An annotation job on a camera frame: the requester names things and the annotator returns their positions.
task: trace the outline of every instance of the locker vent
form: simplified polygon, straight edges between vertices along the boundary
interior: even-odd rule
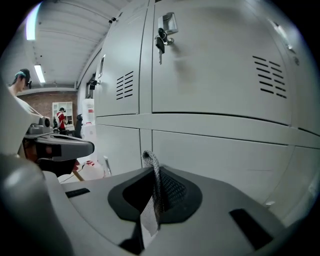
[[[265,58],[252,56],[260,83],[260,90],[283,99],[287,98],[284,75],[281,66]]]
[[[134,72],[131,71],[116,80],[116,99],[120,100],[133,95]]]

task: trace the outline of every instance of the red shirt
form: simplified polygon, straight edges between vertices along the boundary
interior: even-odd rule
[[[58,112],[56,113],[56,116],[58,116],[58,119],[59,119],[59,122],[60,122],[60,127],[61,129],[65,129],[65,123],[64,123],[64,120],[65,120],[65,115],[62,113],[62,112]]]

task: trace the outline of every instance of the brick wall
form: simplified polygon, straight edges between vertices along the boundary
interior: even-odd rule
[[[72,102],[72,114],[74,125],[77,123],[77,92],[39,92],[18,96],[21,100],[28,103],[36,111],[45,117],[52,119],[52,103]]]

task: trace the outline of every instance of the lock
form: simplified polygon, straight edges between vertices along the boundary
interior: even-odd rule
[[[96,85],[100,85],[101,84],[101,80],[91,80],[89,82],[89,90],[94,90],[96,88]]]
[[[165,32],[165,30],[162,27],[160,27],[158,29],[158,34],[159,34],[159,37],[162,39],[165,46],[172,45],[175,42],[175,40],[173,38],[168,38],[167,33]]]

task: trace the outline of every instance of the person in red shirt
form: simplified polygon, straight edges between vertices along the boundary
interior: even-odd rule
[[[62,135],[66,135],[66,127],[65,124],[67,124],[67,121],[65,120],[65,115],[64,115],[65,109],[63,107],[61,107],[59,109],[59,112],[56,113],[56,116],[59,119],[59,123],[60,123],[60,127],[59,127],[59,133]]]

